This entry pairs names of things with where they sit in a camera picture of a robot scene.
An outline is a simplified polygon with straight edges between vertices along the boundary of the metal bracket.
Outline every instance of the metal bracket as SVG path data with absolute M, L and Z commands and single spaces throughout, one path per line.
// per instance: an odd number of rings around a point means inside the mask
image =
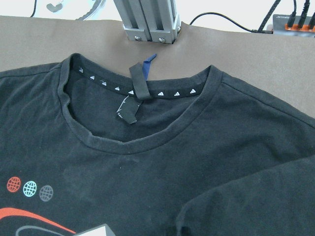
M 175 0 L 114 0 L 129 40 L 172 44 L 181 29 Z

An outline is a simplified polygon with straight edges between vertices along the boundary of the white background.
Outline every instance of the white background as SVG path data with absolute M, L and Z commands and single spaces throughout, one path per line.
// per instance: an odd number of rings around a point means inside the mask
M 94 1 L 64 0 L 63 9 L 56 13 L 52 13 L 46 8 L 46 5 L 49 3 L 58 2 L 58 0 L 37 0 L 34 17 L 74 20 L 87 13 Z M 274 0 L 176 0 L 177 11 L 180 14 L 181 21 L 187 24 L 198 14 L 212 11 L 224 14 L 244 27 L 253 30 L 259 28 L 273 3 Z M 303 5 L 304 0 L 297 0 L 297 15 L 301 15 Z M 0 15 L 29 17 L 33 13 L 33 8 L 34 0 L 0 0 Z M 308 16 L 312 16 L 314 10 L 315 0 L 313 3 L 311 1 Z M 292 11 L 293 0 L 282 0 L 274 14 L 289 15 Z M 113 0 L 106 0 L 102 8 L 89 18 L 89 20 L 103 19 L 121 21 Z M 268 24 L 272 24 L 272 17 L 270 17 Z M 217 30 L 243 32 L 242 29 L 219 16 L 203 16 L 194 25 Z

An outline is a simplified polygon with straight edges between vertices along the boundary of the bolt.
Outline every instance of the bolt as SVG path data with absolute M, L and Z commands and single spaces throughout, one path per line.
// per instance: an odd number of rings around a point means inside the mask
M 141 41 L 141 37 L 140 37 L 140 36 L 135 36 L 134 39 L 135 39 L 136 41 Z
M 165 38 L 158 38 L 158 40 L 159 40 L 160 43 L 165 43 L 166 42 Z

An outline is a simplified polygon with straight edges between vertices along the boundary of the crew neckline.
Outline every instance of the crew neckline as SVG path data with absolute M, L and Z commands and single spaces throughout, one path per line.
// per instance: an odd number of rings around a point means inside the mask
M 185 130 L 210 103 L 221 83 L 223 74 L 223 72 L 218 70 L 216 67 L 210 65 L 207 67 L 207 69 L 188 78 L 147 81 L 150 93 L 152 90 L 158 91 L 161 89 L 167 89 L 169 86 L 180 81 L 188 82 L 188 84 L 199 85 L 200 81 L 203 80 L 203 88 L 198 95 L 195 95 L 196 99 L 188 106 L 188 108 L 165 129 L 143 138 L 122 142 L 93 135 L 90 130 L 88 130 L 71 116 L 68 109 L 71 99 L 65 92 L 64 87 L 69 80 L 72 65 L 77 64 L 81 64 L 84 68 L 87 68 L 90 72 L 96 75 L 111 75 L 114 80 L 119 81 L 119 83 L 123 85 L 129 85 L 130 83 L 132 84 L 131 78 L 116 74 L 104 67 L 101 67 L 100 65 L 78 53 L 69 56 L 62 62 L 61 65 L 58 97 L 66 123 L 75 136 L 86 146 L 113 154 L 135 154 L 145 152 L 164 145 L 175 138 L 178 134 Z

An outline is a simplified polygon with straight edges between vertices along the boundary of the cable plug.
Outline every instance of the cable plug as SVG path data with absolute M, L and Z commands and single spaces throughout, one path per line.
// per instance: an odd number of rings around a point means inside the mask
M 305 19 L 306 19 L 306 16 L 307 16 L 307 12 L 309 11 L 309 7 L 310 7 L 310 1 L 309 0 L 306 0 L 305 3 L 304 3 L 304 8 L 303 8 L 303 11 L 302 11 L 302 14 L 301 14 L 301 18 L 299 20 L 299 23 L 298 23 L 298 28 L 301 29 L 304 25 L 304 22 L 305 22 Z
M 314 25 L 315 25 L 315 12 L 314 12 L 314 14 L 310 20 L 310 23 L 309 23 L 309 30 L 313 30 Z
M 296 12 L 293 11 L 292 14 L 290 15 L 289 20 L 287 21 L 287 27 L 288 28 L 292 28 L 293 27 L 293 24 L 294 24 L 294 21 L 295 21 L 295 16 L 296 16 Z

